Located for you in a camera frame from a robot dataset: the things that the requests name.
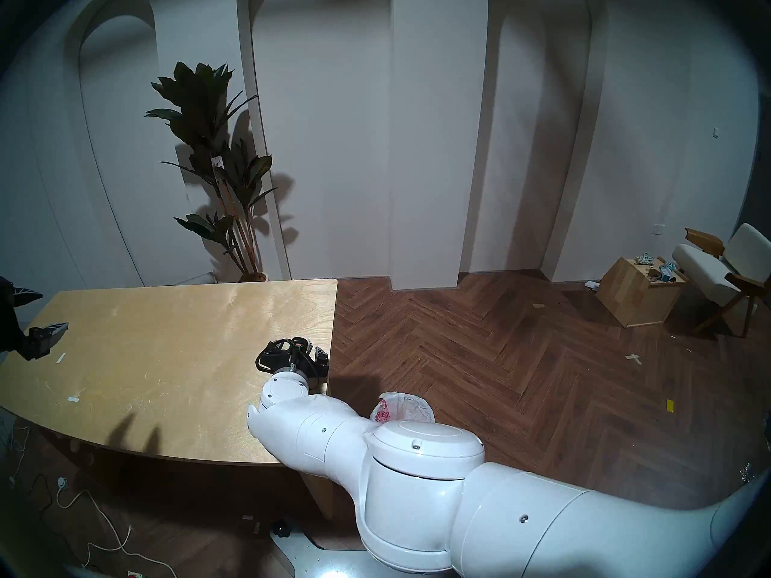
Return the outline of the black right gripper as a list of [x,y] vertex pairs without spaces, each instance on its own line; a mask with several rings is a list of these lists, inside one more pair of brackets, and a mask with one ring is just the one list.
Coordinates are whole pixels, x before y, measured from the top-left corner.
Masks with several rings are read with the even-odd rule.
[[327,381],[329,354],[304,337],[269,341],[264,348],[264,373],[286,370],[302,374],[308,381]]

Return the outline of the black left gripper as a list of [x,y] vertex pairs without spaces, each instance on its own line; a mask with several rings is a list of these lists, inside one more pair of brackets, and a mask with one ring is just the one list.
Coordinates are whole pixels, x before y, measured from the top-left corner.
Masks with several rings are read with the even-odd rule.
[[[18,324],[15,308],[31,304],[42,298],[40,292],[14,285],[1,277],[1,352],[17,351],[25,354],[27,339]],[[67,322],[55,323],[44,328],[29,329],[29,360],[47,356],[69,328]]]

